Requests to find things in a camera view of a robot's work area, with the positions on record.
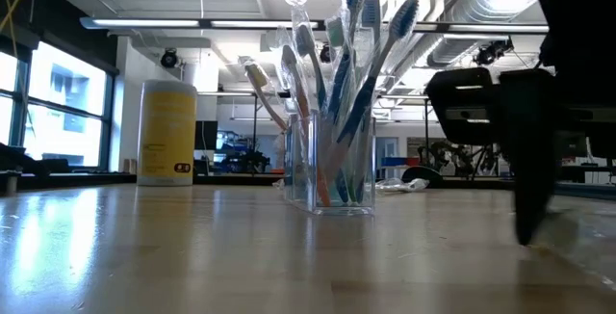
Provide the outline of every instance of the yellow label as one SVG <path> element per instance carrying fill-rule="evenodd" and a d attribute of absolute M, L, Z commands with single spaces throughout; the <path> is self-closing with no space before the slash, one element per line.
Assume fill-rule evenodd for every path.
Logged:
<path fill-rule="evenodd" d="M 143 103 L 139 174 L 192 176 L 196 98 L 177 92 L 150 92 Z"/>

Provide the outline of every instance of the window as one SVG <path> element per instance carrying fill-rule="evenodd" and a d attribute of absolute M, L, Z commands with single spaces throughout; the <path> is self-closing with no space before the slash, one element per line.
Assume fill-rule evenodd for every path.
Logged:
<path fill-rule="evenodd" d="M 32 54 L 30 96 L 101 116 L 107 74 L 41 42 Z"/>
<path fill-rule="evenodd" d="M 66 159 L 70 166 L 96 167 L 101 120 L 84 118 L 43 106 L 28 106 L 24 146 L 35 160 Z"/>
<path fill-rule="evenodd" d="M 0 89 L 14 92 L 17 59 L 0 52 L 0 73 Z"/>
<path fill-rule="evenodd" d="M 9 143 L 11 132 L 11 116 L 13 115 L 13 101 L 0 96 L 0 143 Z"/>
<path fill-rule="evenodd" d="M 24 147 L 35 160 L 66 159 L 72 167 L 104 167 L 102 139 L 110 123 L 102 69 L 41 42 L 32 52 Z"/>
<path fill-rule="evenodd" d="M 44 42 L 18 49 L 18 58 L 0 52 L 0 143 L 106 170 L 113 78 Z"/>

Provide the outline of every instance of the desk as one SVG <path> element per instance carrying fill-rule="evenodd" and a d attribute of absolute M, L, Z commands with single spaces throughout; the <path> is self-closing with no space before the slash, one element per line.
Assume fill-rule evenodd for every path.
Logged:
<path fill-rule="evenodd" d="M 269 187 L 0 198 L 2 313 L 613 313 L 616 297 L 517 246 L 510 193 L 377 200 L 317 217 Z"/>

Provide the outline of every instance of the camera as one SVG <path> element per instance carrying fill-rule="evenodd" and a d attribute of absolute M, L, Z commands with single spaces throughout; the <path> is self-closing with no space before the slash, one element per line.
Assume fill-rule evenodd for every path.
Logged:
<path fill-rule="evenodd" d="M 167 48 L 165 54 L 161 57 L 161 65 L 164 68 L 176 68 L 180 64 L 180 59 L 177 57 L 177 49 Z"/>

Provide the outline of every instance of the ductwork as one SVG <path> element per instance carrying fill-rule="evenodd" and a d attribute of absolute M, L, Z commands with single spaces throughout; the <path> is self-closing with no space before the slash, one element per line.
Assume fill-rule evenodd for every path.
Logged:
<path fill-rule="evenodd" d="M 446 22 L 510 22 L 536 0 L 459 0 L 446 14 Z M 398 67 L 403 73 L 413 66 L 446 67 L 475 49 L 475 39 L 448 39 L 441 34 L 423 36 L 413 53 Z"/>

